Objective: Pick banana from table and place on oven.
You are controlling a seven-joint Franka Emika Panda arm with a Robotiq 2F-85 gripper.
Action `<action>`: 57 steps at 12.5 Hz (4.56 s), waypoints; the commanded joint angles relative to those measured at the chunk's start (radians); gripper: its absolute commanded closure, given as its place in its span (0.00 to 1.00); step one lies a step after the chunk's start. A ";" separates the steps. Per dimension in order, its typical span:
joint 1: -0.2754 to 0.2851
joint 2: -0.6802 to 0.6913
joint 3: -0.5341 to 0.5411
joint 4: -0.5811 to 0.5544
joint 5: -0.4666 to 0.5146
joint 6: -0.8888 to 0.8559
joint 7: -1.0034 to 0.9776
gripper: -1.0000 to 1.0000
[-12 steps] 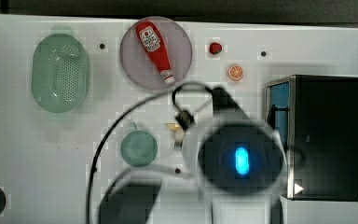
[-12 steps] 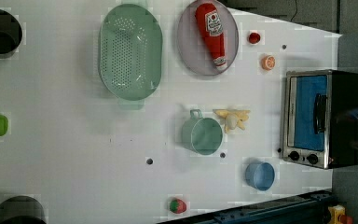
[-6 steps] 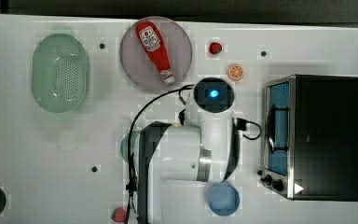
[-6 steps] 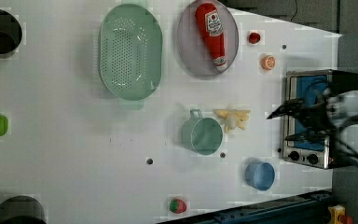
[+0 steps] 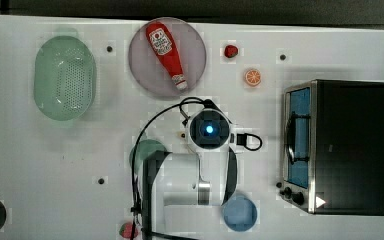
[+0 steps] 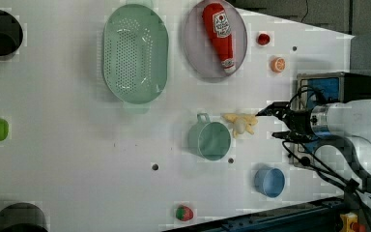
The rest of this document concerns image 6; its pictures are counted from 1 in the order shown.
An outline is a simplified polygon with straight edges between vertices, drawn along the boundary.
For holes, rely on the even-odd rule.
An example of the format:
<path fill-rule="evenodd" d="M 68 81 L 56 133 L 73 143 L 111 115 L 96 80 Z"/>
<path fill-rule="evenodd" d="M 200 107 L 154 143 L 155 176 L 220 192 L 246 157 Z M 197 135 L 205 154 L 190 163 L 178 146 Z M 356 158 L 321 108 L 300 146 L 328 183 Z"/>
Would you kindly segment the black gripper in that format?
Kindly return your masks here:
<path fill-rule="evenodd" d="M 293 142 L 310 142 L 314 137 L 311 129 L 309 110 L 290 110 L 290 104 L 286 101 L 274 101 L 257 114 L 260 116 L 282 117 L 282 121 L 288 127 L 287 131 L 276 131 L 272 137 Z"/>

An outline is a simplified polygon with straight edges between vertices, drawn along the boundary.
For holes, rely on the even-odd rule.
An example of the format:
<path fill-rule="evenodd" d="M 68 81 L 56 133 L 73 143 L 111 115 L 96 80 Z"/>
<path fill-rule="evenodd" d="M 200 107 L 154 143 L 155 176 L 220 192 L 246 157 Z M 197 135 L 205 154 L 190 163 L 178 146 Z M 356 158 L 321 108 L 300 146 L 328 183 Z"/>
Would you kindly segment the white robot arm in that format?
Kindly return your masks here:
<path fill-rule="evenodd" d="M 295 144 L 311 157 L 309 168 L 355 192 L 371 210 L 371 100 L 301 110 L 293 110 L 288 101 L 276 101 L 257 115 L 282 121 L 288 129 L 272 136 Z"/>

